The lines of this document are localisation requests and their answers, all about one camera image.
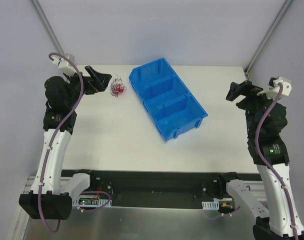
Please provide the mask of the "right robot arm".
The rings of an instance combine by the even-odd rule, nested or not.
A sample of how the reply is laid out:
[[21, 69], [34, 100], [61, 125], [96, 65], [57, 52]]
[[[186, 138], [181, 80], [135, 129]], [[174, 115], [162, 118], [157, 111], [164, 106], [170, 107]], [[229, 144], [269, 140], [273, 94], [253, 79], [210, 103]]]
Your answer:
[[259, 171], [267, 198], [264, 207], [235, 172], [223, 173], [217, 180], [216, 198], [230, 196], [235, 208], [253, 221], [257, 240], [304, 240], [304, 225], [297, 212], [290, 182], [290, 159], [280, 133], [286, 127], [286, 107], [278, 101], [289, 96], [290, 80], [271, 78], [264, 90], [249, 80], [232, 82], [226, 100], [245, 111], [248, 151]]

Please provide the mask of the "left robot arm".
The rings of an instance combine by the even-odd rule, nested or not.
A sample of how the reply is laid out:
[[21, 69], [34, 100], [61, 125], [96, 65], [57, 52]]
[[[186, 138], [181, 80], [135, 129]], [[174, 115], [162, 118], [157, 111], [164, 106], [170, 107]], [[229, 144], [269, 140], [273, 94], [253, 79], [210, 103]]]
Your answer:
[[85, 70], [88, 76], [81, 73], [52, 76], [44, 83], [47, 101], [42, 155], [29, 192], [19, 197], [20, 207], [32, 219], [66, 220], [73, 201], [82, 192], [91, 195], [99, 189], [91, 170], [78, 170], [65, 185], [61, 185], [64, 156], [77, 117], [74, 106], [79, 104], [83, 95], [104, 92], [112, 78], [110, 74], [97, 72], [89, 65]]

